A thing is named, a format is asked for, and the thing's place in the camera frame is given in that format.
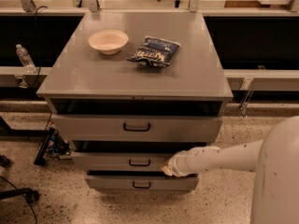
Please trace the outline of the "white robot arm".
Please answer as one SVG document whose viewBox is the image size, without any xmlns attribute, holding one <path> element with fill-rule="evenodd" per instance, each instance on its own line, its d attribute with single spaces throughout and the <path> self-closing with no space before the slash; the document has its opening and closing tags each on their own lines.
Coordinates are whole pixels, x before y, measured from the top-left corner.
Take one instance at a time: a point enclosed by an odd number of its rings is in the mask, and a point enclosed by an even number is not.
<svg viewBox="0 0 299 224">
<path fill-rule="evenodd" d="M 263 140 L 182 150 L 162 166 L 175 177 L 218 169 L 255 174 L 250 224 L 299 224 L 298 116 L 281 121 Z"/>
</svg>

